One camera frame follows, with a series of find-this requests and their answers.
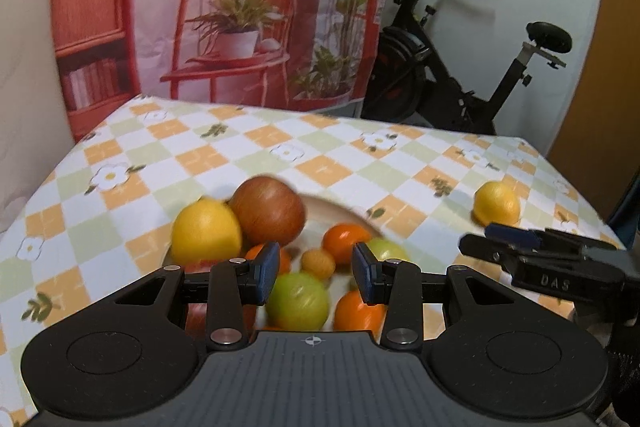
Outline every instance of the potted plant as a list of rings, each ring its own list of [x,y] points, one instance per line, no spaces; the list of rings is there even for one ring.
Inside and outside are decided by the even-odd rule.
[[[198,32],[198,54],[231,60],[254,54],[263,28],[282,19],[267,0],[209,0],[211,12],[187,22]]]
[[[292,105],[296,110],[312,111],[349,101],[353,83],[350,75],[351,57],[336,57],[325,46],[314,49],[313,66],[293,75],[291,84],[297,93]]]
[[[335,0],[327,44],[316,46],[312,66],[289,81],[288,107],[310,111],[349,102],[356,81],[362,38],[358,26],[369,0]]]

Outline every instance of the lemon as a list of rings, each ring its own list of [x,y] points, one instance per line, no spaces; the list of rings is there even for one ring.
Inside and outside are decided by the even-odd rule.
[[[223,201],[200,198],[175,218],[171,255],[177,264],[224,261],[238,257],[241,246],[240,224]]]
[[[476,191],[474,217],[486,227],[499,223],[512,227],[520,219],[520,199],[504,182],[486,182]]]

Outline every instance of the orange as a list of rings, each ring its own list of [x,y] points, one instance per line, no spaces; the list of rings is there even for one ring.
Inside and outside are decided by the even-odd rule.
[[[335,272],[334,257],[321,248],[312,248],[302,254],[300,270],[315,275],[321,281],[326,281]]]
[[[249,251],[244,256],[245,259],[255,259],[256,256],[262,250],[264,245],[256,245],[253,248],[250,248]],[[291,271],[291,259],[289,258],[289,254],[284,251],[284,248],[280,248],[280,269],[278,270],[278,275],[282,275],[283,273],[289,273]]]
[[[486,182],[476,191],[472,213],[484,227],[489,223],[512,227],[520,219],[520,198],[504,182]]]
[[[366,305],[359,291],[342,296],[335,306],[334,331],[371,331],[376,337],[385,320],[385,306]]]
[[[351,264],[351,252],[356,243],[366,243],[371,234],[360,225],[339,223],[326,231],[322,249],[329,252],[336,264]]]

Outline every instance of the red cabinet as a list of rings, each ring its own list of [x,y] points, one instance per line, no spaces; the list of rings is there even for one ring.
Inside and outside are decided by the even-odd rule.
[[[140,92],[132,0],[51,0],[69,124],[76,141]]]

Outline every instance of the crosshair logo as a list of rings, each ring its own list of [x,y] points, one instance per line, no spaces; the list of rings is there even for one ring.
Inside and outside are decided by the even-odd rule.
[[[307,337],[306,339],[304,339],[303,342],[313,347],[313,346],[317,346],[320,343],[323,343],[324,340],[322,340],[320,337],[316,337],[315,335],[313,335],[311,337]]]

